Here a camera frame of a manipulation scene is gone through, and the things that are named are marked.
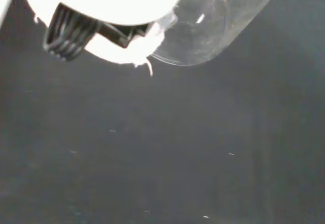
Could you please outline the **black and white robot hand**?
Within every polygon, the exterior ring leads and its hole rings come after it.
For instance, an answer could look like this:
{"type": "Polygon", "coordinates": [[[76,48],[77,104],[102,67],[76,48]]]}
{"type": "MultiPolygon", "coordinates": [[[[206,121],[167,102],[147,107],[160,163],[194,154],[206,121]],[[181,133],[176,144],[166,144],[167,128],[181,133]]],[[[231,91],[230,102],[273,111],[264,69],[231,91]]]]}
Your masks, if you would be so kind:
{"type": "MultiPolygon", "coordinates": [[[[1,0],[5,18],[12,0],[1,0]]],[[[46,25],[42,46],[69,61],[88,51],[119,65],[151,67],[149,56],[177,21],[179,0],[26,0],[46,25]]]]}

